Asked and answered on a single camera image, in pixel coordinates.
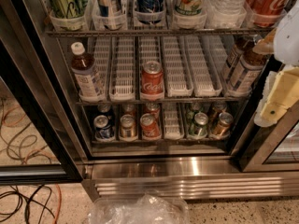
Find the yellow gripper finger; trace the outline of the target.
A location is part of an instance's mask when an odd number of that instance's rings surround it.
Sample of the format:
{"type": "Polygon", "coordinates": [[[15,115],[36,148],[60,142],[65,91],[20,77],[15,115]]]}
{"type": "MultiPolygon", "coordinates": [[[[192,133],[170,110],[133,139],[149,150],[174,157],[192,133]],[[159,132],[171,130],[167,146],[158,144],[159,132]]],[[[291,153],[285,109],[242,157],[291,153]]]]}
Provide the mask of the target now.
{"type": "Polygon", "coordinates": [[[279,72],[271,71],[264,83],[254,123],[260,127],[276,124],[298,100],[299,67],[285,66],[279,72]]]}
{"type": "Polygon", "coordinates": [[[273,54],[276,31],[277,29],[274,28],[265,38],[260,39],[252,50],[257,54],[262,55],[273,54]]]}

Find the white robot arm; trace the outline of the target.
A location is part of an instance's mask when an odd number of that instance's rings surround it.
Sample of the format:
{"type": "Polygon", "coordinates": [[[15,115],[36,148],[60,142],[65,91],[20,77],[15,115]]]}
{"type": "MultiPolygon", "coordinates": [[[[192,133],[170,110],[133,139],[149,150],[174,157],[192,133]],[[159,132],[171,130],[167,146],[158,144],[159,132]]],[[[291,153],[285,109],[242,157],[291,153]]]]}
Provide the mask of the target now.
{"type": "Polygon", "coordinates": [[[284,67],[270,72],[263,87],[263,98],[256,109],[254,123],[260,127],[276,124],[299,100],[299,0],[253,51],[273,54],[284,67]]]}

